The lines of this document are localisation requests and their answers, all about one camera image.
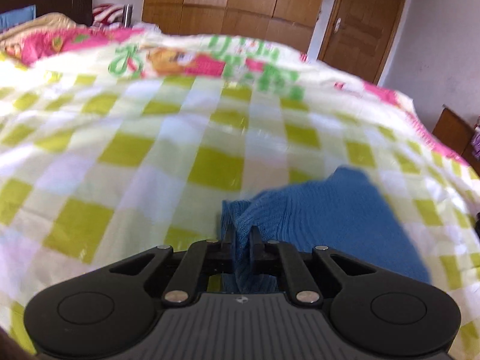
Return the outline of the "blue pillow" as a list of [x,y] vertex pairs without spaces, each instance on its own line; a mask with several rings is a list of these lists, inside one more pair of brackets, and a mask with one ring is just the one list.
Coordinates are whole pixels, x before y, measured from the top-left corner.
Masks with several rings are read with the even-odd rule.
[[16,10],[9,10],[0,14],[0,31],[4,32],[8,29],[34,20],[37,15],[37,8],[35,5],[22,7]]

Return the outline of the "wooden side cabinet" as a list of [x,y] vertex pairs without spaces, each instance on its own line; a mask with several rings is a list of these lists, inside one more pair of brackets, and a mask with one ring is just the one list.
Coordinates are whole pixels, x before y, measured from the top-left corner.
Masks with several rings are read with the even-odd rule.
[[479,158],[475,156],[472,145],[474,134],[474,128],[447,106],[443,107],[433,128],[433,135],[460,155],[479,174]]

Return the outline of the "brown wooden door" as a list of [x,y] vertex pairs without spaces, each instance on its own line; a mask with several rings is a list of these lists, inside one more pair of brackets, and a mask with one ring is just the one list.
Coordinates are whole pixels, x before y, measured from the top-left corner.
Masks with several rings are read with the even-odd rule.
[[405,0],[334,0],[318,59],[376,84]]

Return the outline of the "pink floral blanket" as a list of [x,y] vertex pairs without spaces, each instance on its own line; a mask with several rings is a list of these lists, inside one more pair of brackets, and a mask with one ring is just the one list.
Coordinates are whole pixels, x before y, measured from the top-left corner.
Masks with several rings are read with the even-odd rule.
[[1,53],[31,65],[36,61],[69,51],[120,44],[142,28],[38,28],[1,41]]

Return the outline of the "brown wooden wardrobe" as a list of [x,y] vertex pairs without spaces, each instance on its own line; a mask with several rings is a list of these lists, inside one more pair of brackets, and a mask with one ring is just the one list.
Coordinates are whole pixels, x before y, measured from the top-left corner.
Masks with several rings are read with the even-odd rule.
[[171,35],[224,34],[308,50],[322,0],[144,0],[142,18]]

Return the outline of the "green checkered cartoon bed quilt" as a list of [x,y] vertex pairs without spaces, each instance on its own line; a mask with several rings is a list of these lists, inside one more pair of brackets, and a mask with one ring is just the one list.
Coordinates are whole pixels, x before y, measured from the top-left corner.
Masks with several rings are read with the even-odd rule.
[[155,31],[27,66],[1,53],[1,326],[45,287],[158,244],[211,238],[224,200],[357,167],[479,357],[479,177],[411,98],[286,46]]

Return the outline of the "blue striped knit sweater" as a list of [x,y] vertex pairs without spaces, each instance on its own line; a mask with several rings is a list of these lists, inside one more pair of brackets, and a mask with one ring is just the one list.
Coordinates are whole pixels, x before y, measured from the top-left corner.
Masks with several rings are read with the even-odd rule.
[[229,293],[269,293],[277,281],[254,275],[249,236],[287,242],[309,253],[325,245],[366,263],[424,283],[431,274],[382,194],[360,170],[341,166],[324,180],[265,190],[250,200],[224,201],[223,233],[234,230],[233,273],[224,274]]

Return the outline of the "red white striped cloth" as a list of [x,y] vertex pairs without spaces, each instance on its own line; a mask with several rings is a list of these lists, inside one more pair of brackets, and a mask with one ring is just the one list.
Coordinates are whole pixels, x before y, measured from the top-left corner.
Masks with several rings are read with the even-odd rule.
[[124,5],[102,3],[93,8],[93,26],[104,27],[122,20]]

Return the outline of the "steel thermos bottle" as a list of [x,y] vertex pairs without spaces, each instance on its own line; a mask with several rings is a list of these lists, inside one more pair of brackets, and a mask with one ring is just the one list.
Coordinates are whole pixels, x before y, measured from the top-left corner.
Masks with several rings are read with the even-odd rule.
[[125,28],[129,28],[131,26],[133,9],[134,6],[132,4],[126,4],[123,7],[121,23]]

